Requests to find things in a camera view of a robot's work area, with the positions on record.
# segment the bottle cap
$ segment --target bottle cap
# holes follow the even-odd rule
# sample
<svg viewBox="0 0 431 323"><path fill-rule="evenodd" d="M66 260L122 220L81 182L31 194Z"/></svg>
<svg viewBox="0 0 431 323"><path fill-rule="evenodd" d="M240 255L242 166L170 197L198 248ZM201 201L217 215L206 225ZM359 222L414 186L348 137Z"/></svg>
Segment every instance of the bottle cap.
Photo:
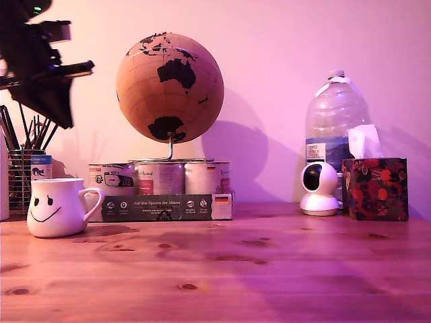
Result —
<svg viewBox="0 0 431 323"><path fill-rule="evenodd" d="M335 76L344 77L344 71L342 69L335 69L333 71L330 71L328 75L328 79L331 79L332 77L335 77Z"/></svg>

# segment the floral tissue box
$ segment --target floral tissue box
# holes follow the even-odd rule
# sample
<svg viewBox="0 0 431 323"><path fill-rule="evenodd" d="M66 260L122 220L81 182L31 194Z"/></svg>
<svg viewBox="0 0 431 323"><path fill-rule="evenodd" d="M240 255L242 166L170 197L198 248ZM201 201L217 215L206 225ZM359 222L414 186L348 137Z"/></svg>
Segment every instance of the floral tissue box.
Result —
<svg viewBox="0 0 431 323"><path fill-rule="evenodd" d="M407 221L407 159L345 159L343 213L355 220Z"/></svg>

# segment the globe stand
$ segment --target globe stand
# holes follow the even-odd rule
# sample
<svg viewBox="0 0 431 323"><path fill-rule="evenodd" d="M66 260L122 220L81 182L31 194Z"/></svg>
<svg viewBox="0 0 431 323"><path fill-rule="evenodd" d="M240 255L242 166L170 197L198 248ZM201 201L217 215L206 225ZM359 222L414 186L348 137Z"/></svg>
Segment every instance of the globe stand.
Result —
<svg viewBox="0 0 431 323"><path fill-rule="evenodd" d="M181 158L181 159L172 159L174 155L174 133L168 133L169 136L169 153L168 157L162 158L138 158L138 159L130 159L129 163L166 163L166 162L213 162L214 159L207 158Z"/></svg>

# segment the camera rig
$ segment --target camera rig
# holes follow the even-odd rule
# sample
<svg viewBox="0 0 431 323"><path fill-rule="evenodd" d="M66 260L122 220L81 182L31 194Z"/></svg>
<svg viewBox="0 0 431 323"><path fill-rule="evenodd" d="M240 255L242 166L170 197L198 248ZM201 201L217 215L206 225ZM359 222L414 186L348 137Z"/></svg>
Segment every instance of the camera rig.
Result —
<svg viewBox="0 0 431 323"><path fill-rule="evenodd" d="M0 0L0 59L7 70L0 90L15 101L67 129L73 127L70 87L73 78L92 73L92 61L62 65L50 43L70 39L70 21L27 22L45 12L52 0Z"/></svg>

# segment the pet food can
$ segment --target pet food can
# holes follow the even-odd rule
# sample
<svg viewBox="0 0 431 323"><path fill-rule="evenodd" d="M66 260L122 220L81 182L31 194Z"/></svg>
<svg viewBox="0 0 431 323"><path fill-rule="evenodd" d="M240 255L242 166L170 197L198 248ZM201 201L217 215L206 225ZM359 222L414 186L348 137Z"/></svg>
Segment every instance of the pet food can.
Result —
<svg viewBox="0 0 431 323"><path fill-rule="evenodd" d="M191 162L185 164L186 194L228 194L230 163L224 161Z"/></svg>
<svg viewBox="0 0 431 323"><path fill-rule="evenodd" d="M100 188L105 195L135 195L137 170L133 163L88 164L90 187Z"/></svg>
<svg viewBox="0 0 431 323"><path fill-rule="evenodd" d="M53 157L50 155L31 155L32 180L53 178Z"/></svg>
<svg viewBox="0 0 431 323"><path fill-rule="evenodd" d="M184 193L184 164L142 162L137 164L140 195Z"/></svg>

